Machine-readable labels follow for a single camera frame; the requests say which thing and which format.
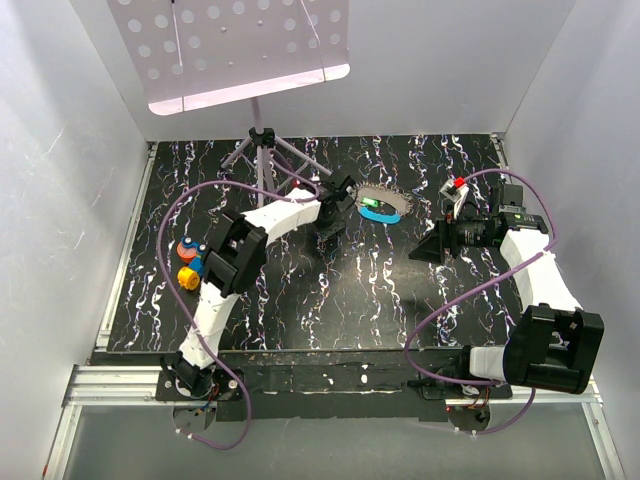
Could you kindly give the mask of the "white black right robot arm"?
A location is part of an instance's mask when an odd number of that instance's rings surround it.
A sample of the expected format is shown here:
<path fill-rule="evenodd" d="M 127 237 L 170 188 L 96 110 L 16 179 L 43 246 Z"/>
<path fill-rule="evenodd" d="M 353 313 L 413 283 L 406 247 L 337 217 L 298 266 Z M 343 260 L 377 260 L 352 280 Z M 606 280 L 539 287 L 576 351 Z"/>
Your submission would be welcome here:
<path fill-rule="evenodd" d="M 441 264 L 464 247 L 498 248 L 514 273 L 523 313 L 499 346 L 466 346 L 454 362 L 452 383 L 464 397 L 506 383 L 567 394 L 586 390 L 604 335 L 600 315 L 582 309 L 546 247 L 549 229 L 527 213 L 520 185 L 490 191 L 486 216 L 460 215 L 467 186 L 461 179 L 441 189 L 451 200 L 444 218 L 410 252 L 412 260 Z"/>

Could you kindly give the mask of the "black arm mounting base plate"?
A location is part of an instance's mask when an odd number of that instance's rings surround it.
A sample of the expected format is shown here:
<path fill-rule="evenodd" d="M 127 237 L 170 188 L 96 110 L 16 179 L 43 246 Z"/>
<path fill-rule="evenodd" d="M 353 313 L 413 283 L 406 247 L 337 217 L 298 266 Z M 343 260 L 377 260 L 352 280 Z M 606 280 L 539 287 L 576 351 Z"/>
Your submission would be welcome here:
<path fill-rule="evenodd" d="M 193 394 L 179 384 L 162 357 L 155 398 L 174 405 L 206 407 L 219 421 L 285 419 L 416 418 L 445 422 L 450 406 L 471 406 L 487 425 L 492 400 L 511 398 L 508 386 L 466 387 L 434 380 L 454 373 L 460 349 L 428 348 L 413 352 L 415 370 L 400 349 L 223 351 L 221 359 L 244 381 L 241 387 L 221 368 L 208 371 L 203 392 Z"/>

